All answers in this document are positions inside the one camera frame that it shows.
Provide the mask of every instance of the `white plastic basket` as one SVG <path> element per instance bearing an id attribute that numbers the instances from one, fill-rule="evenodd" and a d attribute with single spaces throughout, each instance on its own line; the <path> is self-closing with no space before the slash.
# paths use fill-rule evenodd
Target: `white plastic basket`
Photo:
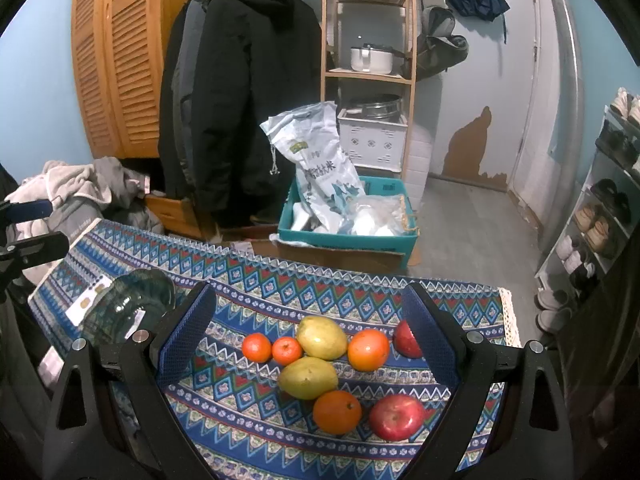
<path id="1" fill-rule="evenodd" d="M 402 124 L 370 119 L 353 119 L 346 116 L 347 110 L 338 115 L 340 144 L 355 166 L 401 173 L 404 143 L 406 141 L 406 119 Z"/>

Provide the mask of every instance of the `pipe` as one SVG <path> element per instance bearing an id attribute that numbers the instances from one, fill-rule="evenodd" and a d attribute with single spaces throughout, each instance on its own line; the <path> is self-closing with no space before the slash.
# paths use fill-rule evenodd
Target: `pipe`
<path id="1" fill-rule="evenodd" d="M 562 107 L 558 108 L 559 131 L 564 132 L 564 153 L 558 186 L 551 205 L 542 239 L 539 242 L 543 258 L 551 251 L 570 213 L 575 178 L 580 162 L 584 129 L 584 89 L 582 57 L 575 28 L 574 15 L 567 0 L 551 0 L 558 28 L 560 51 L 560 92 Z"/>

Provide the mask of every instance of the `umbrella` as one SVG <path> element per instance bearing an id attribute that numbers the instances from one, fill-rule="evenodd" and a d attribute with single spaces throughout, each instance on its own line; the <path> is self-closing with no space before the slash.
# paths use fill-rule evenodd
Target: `umbrella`
<path id="1" fill-rule="evenodd" d="M 504 43 L 507 43 L 507 23 L 504 13 L 510 9 L 506 0 L 446 0 L 447 5 L 460 16 L 476 16 L 485 22 L 492 22 L 502 16 Z"/>

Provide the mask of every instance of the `brown patch on door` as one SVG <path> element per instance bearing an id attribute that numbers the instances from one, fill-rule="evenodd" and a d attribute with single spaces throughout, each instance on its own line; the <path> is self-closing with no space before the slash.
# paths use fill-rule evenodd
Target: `brown patch on door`
<path id="1" fill-rule="evenodd" d="M 485 106 L 479 117 L 453 134 L 449 142 L 449 151 L 444 158 L 442 174 L 469 183 L 507 189 L 506 173 L 488 176 L 480 174 L 480 163 L 486 150 L 486 139 L 492 115 Z"/>

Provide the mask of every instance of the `red apple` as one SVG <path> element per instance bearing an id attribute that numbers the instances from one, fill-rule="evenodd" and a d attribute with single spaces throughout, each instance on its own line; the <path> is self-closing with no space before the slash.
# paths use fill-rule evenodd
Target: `red apple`
<path id="1" fill-rule="evenodd" d="M 422 357 L 422 350 L 418 346 L 418 342 L 415 340 L 414 334 L 409 328 L 409 324 L 403 319 L 396 327 L 394 333 L 394 346 L 398 353 L 401 353 L 405 357 L 411 357 L 417 359 Z"/>
<path id="2" fill-rule="evenodd" d="M 380 399 L 369 413 L 371 431 L 383 440 L 408 439 L 420 429 L 427 413 L 420 400 L 404 394 Z"/>

